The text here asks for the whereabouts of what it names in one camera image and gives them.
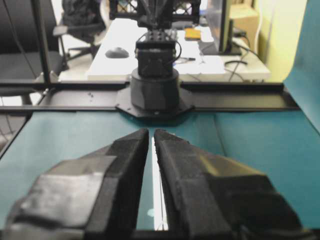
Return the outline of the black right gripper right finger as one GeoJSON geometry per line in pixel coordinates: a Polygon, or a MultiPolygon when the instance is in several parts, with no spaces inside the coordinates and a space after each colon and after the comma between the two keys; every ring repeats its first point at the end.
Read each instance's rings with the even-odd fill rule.
{"type": "Polygon", "coordinates": [[[317,240],[266,174],[154,132],[171,231],[189,240],[317,240]]]}

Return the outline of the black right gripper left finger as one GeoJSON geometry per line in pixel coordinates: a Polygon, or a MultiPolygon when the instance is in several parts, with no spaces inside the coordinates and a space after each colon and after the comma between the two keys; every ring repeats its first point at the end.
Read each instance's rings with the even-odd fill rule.
{"type": "Polygon", "coordinates": [[[137,226],[149,131],[141,128],[40,174],[12,206],[4,240],[108,240],[137,226]]]}

